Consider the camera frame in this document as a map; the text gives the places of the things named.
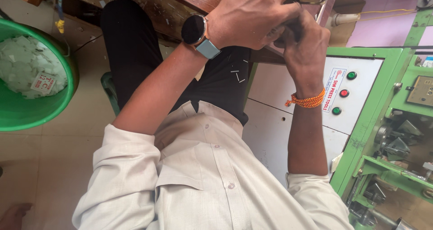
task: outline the tiled floor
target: tiled floor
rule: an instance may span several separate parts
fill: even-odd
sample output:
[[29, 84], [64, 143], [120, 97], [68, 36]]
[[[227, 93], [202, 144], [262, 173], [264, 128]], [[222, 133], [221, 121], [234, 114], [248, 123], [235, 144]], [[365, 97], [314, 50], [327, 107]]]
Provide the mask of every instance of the tiled floor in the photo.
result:
[[[59, 37], [50, 4], [35, 7], [22, 0], [0, 0], [12, 19]], [[65, 36], [71, 49], [101, 30], [66, 19]], [[24, 230], [69, 230], [72, 213], [86, 192], [92, 174], [92, 155], [102, 143], [104, 127], [115, 118], [100, 78], [110, 70], [104, 38], [76, 53], [78, 90], [68, 107], [41, 126], [0, 133], [0, 216], [14, 203], [31, 202]]]

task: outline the shirt pocket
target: shirt pocket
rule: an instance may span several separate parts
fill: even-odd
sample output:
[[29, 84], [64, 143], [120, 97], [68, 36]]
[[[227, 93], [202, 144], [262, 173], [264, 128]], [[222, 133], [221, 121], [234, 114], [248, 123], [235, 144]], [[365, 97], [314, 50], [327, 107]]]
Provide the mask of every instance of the shirt pocket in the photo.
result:
[[158, 180], [156, 188], [162, 185], [187, 185], [203, 190], [200, 165], [195, 148], [188, 148], [165, 157], [157, 165]]

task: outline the plastic bucket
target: plastic bucket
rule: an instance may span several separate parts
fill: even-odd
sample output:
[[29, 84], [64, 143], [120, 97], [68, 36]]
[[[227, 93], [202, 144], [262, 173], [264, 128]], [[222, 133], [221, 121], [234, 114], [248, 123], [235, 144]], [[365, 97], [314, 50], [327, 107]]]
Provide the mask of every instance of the plastic bucket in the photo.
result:
[[66, 108], [78, 87], [77, 65], [71, 56], [63, 56], [68, 52], [63, 44], [41, 30], [0, 18], [0, 42], [19, 36], [31, 36], [46, 45], [62, 63], [68, 85], [55, 95], [26, 100], [0, 79], [0, 131], [16, 131], [48, 122]]

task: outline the white plastic scraps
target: white plastic scraps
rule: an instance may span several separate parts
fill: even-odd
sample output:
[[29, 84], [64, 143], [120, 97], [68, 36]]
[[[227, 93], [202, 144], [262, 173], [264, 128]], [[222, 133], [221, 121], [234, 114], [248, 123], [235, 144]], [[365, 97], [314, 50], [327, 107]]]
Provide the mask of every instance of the white plastic scraps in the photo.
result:
[[[30, 89], [38, 72], [55, 77], [49, 94]], [[19, 36], [0, 42], [0, 79], [7, 87], [26, 99], [55, 95], [64, 89], [68, 80], [66, 72], [54, 53], [33, 37]]]

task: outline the workbench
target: workbench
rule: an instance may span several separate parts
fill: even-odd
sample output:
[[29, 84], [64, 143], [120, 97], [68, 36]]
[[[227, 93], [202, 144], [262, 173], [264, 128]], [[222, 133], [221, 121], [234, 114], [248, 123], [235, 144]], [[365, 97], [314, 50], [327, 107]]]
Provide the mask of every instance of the workbench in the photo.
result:
[[[112, 0], [82, 0], [96, 7], [103, 8], [104, 3]], [[183, 22], [193, 13], [207, 14], [212, 11], [221, 0], [133, 0], [149, 15], [155, 29], [167, 36], [181, 40]], [[313, 16], [321, 16], [318, 21], [325, 25], [335, 0], [327, 0], [320, 14], [321, 6], [303, 5]]]

